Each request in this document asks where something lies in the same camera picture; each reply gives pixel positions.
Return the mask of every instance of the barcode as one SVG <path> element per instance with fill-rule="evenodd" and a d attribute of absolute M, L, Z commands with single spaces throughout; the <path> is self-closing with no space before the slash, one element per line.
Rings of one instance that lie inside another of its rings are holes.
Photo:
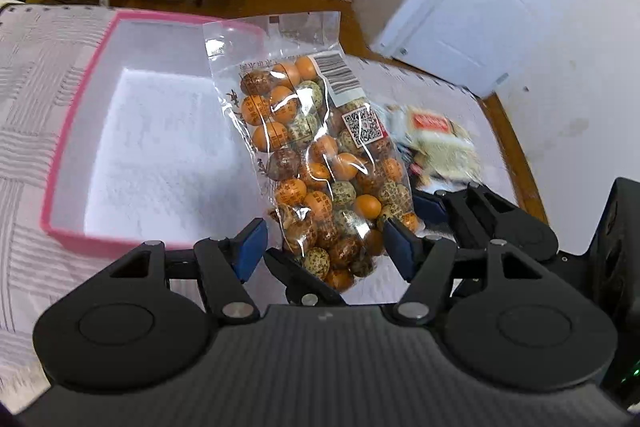
<path fill-rule="evenodd" d="M 357 77 L 344 63 L 340 54 L 318 55 L 314 59 L 320 73 L 327 79 L 335 94 L 360 87 Z"/>

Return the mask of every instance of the carbon fiber surface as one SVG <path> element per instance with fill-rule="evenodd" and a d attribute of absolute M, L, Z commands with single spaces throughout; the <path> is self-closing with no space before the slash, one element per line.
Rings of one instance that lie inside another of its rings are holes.
<path fill-rule="evenodd" d="M 630 416 L 595 386 L 549 395 L 499 390 L 447 360 L 429 331 L 377 307 L 272 306 L 222 330 L 199 363 L 158 387 L 89 396 L 54 387 L 28 427 L 608 426 Z"/>

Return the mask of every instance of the metal bolt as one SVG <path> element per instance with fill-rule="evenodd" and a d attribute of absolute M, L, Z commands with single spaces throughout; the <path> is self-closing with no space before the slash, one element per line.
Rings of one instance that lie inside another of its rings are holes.
<path fill-rule="evenodd" d="M 421 302 L 403 302 L 398 306 L 398 313 L 406 319 L 419 321 L 429 315 L 429 307 Z"/>
<path fill-rule="evenodd" d="M 303 306 L 315 306 L 318 304 L 318 296 L 315 293 L 307 293 L 302 296 L 300 302 Z"/>
<path fill-rule="evenodd" d="M 245 319 L 254 313 L 254 307 L 247 302 L 229 302 L 222 312 L 230 319 Z"/>

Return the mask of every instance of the pink box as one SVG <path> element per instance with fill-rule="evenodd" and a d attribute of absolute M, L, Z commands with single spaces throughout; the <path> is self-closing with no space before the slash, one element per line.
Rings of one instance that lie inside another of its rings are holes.
<path fill-rule="evenodd" d="M 214 20 L 121 11 L 112 21 L 47 179 L 40 223 L 65 248 L 110 258 L 149 239 L 191 248 L 262 215 L 248 152 L 218 101 L 226 86 L 211 78 L 202 25 Z M 260 45 L 258 28 L 228 26 Z"/>

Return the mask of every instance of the food wrapper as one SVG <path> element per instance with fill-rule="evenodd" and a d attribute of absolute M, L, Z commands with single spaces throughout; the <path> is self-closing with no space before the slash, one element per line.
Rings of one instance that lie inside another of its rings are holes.
<path fill-rule="evenodd" d="M 338 12 L 312 12 L 204 32 L 220 103 L 273 205 L 282 247 L 345 291 L 376 269 L 387 219 L 414 232 L 420 223 L 398 150 L 345 64 L 339 27 Z"/>

